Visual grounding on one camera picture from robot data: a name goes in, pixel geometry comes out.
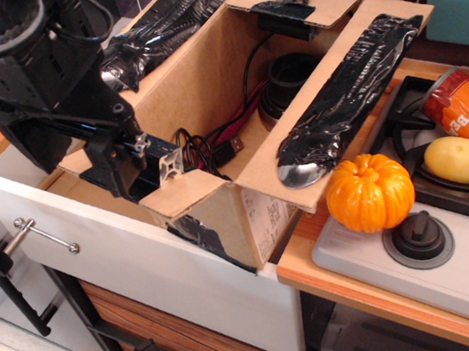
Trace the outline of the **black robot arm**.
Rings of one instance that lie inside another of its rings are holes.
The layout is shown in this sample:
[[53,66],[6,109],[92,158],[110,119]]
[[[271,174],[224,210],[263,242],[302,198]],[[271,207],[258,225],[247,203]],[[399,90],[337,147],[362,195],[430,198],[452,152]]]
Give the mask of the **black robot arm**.
[[142,131],[101,76],[113,25],[97,0],[0,0],[0,132],[48,173],[80,139],[84,174],[117,197],[138,178],[162,186],[184,165],[181,148]]

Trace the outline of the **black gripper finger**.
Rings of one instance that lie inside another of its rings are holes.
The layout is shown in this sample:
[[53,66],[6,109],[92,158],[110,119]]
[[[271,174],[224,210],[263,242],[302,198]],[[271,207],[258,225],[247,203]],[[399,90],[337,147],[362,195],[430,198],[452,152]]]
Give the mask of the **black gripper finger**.
[[181,150],[171,150],[170,153],[163,155],[146,156],[147,167],[139,174],[127,196],[135,203],[184,173]]
[[136,137],[134,148],[139,153],[144,153],[147,160],[162,163],[182,160],[182,147],[147,133]]

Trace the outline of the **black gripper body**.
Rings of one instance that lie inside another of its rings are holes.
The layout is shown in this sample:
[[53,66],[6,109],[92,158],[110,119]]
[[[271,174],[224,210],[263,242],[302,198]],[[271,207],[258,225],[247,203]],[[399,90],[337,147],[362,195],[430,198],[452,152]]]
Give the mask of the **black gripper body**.
[[0,26],[0,131],[46,173],[83,140],[88,174],[114,196],[145,169],[146,135],[131,105],[102,80],[103,50],[71,41],[50,19]]

